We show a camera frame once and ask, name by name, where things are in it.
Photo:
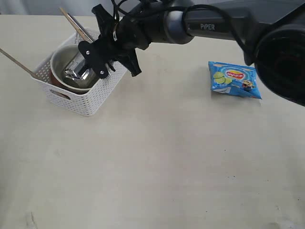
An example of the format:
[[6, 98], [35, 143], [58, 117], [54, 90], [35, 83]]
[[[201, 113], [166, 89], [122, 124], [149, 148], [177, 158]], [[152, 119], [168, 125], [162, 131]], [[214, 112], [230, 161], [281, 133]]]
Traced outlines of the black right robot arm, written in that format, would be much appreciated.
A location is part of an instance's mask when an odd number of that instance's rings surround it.
[[92, 8], [100, 30], [94, 48], [102, 63], [118, 61], [141, 73], [136, 49], [151, 43], [187, 44], [195, 37], [233, 40], [246, 65], [276, 95], [305, 104], [305, 3], [302, 0], [142, 0], [130, 11]]

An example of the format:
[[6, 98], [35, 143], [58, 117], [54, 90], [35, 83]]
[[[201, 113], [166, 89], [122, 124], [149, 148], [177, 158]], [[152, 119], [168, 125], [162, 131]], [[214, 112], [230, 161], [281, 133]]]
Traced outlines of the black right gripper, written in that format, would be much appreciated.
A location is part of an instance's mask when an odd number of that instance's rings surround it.
[[130, 71], [132, 77], [139, 75], [142, 71], [135, 49], [145, 50], [151, 43], [139, 22], [128, 16], [117, 21], [100, 4], [91, 11], [100, 30], [98, 39], [92, 43], [95, 70], [99, 73], [106, 66], [108, 72], [115, 72], [113, 64], [119, 62]]

